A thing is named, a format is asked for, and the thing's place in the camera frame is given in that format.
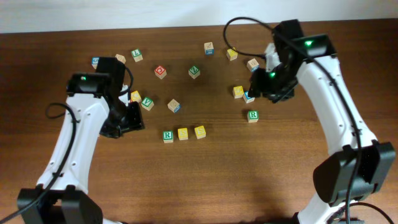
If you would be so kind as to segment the blue P block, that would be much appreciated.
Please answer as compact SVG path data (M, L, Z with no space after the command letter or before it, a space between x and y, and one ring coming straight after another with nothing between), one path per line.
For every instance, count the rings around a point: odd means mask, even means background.
M173 113L176 113L181 108L181 104L175 99L172 99L167 106Z

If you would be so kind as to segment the yellow S block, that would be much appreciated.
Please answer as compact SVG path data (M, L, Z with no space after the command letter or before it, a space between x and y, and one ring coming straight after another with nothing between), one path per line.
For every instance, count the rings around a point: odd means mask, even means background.
M197 126L194 129L195 135L197 139L205 138L206 137L206 130L204 126Z
M178 128L177 132L178 132L178 139L180 141L188 139L188 129L187 128Z

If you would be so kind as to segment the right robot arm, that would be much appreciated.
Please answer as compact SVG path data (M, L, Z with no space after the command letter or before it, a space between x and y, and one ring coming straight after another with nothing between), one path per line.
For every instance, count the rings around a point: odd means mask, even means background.
M343 80L330 38L306 36L298 20L272 30L266 68L251 77L249 96L285 101L302 86L323 128L328 159L313 171L315 195L292 223L347 223L349 207L380 191L394 162L391 143L381 143L359 114Z

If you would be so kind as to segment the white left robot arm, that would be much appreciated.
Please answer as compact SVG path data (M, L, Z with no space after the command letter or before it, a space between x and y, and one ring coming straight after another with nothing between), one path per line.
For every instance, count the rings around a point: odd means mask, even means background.
M90 165L99 136L120 138L144 129L137 102L130 101L131 71L115 57L100 57L93 73L68 81L62 129L44 173L33 189L21 189L18 214L24 223L109 223L88 196Z

